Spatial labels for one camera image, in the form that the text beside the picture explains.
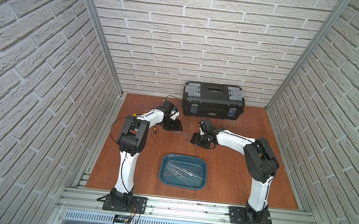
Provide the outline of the clear triangular scale ruler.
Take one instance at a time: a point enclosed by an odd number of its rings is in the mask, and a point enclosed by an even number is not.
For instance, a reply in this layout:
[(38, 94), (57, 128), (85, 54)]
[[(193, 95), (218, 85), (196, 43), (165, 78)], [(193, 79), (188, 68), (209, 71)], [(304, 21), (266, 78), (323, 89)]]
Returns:
[(191, 173), (194, 173), (195, 175), (198, 175), (203, 178), (203, 169), (201, 166), (197, 164), (187, 163), (187, 162), (178, 162), (178, 161), (170, 161), (168, 164), (172, 164), (178, 167), (181, 167), (187, 171), (190, 171)]

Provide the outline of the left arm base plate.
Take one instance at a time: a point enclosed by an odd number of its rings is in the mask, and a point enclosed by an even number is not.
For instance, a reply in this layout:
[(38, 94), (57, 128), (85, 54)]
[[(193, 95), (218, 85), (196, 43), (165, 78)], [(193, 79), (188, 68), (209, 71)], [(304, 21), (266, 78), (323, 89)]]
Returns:
[(105, 198), (102, 209), (106, 211), (116, 211), (124, 213), (133, 213), (134, 211), (136, 211), (136, 214), (144, 214), (147, 201), (147, 197), (131, 196), (130, 199), (128, 198), (123, 202), (120, 200), (120, 198), (115, 198), (112, 195), (108, 194)]

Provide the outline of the clear stencil ruler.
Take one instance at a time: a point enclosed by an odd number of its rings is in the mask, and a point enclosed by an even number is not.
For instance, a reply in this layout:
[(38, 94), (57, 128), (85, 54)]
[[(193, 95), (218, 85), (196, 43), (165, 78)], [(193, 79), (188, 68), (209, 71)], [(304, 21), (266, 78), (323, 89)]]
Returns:
[(180, 167), (175, 166), (175, 165), (172, 165), (172, 164), (166, 165), (166, 168), (165, 168), (165, 169), (166, 169), (166, 170), (171, 170), (171, 171), (173, 170), (173, 171), (175, 171), (175, 172), (184, 173), (184, 174), (189, 175), (189, 176), (191, 176), (191, 177), (196, 177), (197, 179), (203, 180), (202, 177), (200, 177), (200, 176), (198, 176), (198, 175), (195, 175), (194, 173), (191, 173), (190, 171), (187, 171), (187, 170), (185, 170), (185, 169), (183, 169), (183, 168), (180, 168)]
[(183, 170), (177, 166), (169, 165), (163, 171), (163, 179), (166, 183), (185, 187), (201, 187), (203, 185), (203, 179), (194, 175), (191, 172)]
[(191, 140), (193, 138), (193, 134), (189, 133), (189, 132), (184, 132), (182, 130), (180, 131), (173, 131), (173, 133), (177, 134), (177, 135), (181, 135), (185, 138), (187, 138), (188, 140)]
[(178, 179), (179, 181), (181, 182), (189, 182), (189, 181), (192, 181), (193, 177), (189, 176), (189, 175), (186, 175), (184, 173), (180, 173), (180, 172), (175, 172), (174, 170), (166, 170), (164, 169), (163, 171), (163, 176), (165, 178), (167, 177), (173, 177), (175, 179)]

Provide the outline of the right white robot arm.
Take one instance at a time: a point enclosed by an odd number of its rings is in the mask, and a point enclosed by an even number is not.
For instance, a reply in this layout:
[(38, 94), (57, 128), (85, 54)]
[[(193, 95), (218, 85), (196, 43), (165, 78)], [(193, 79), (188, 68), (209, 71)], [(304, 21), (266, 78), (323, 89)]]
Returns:
[(269, 142), (264, 138), (247, 138), (220, 128), (194, 133), (191, 143), (204, 149), (209, 149), (211, 144), (221, 145), (245, 156), (247, 170), (252, 177), (245, 214), (249, 221), (260, 221), (267, 211), (270, 187), (280, 167)]

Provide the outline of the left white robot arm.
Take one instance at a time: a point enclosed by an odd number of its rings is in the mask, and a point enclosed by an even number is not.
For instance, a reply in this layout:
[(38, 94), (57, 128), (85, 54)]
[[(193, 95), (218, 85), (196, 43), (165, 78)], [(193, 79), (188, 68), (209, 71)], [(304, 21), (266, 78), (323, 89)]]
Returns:
[(164, 130), (181, 131), (180, 112), (172, 104), (149, 112), (127, 117), (117, 139), (120, 167), (117, 182), (110, 191), (111, 197), (126, 207), (132, 205), (134, 172), (140, 153), (146, 146), (149, 129), (161, 125)]

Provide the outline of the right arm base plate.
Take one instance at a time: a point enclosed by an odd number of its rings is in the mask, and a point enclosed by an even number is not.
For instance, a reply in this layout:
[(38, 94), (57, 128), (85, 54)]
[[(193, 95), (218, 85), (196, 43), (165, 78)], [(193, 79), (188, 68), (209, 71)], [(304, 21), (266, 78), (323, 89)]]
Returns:
[(252, 208), (228, 207), (231, 224), (272, 224), (268, 209), (255, 212)]

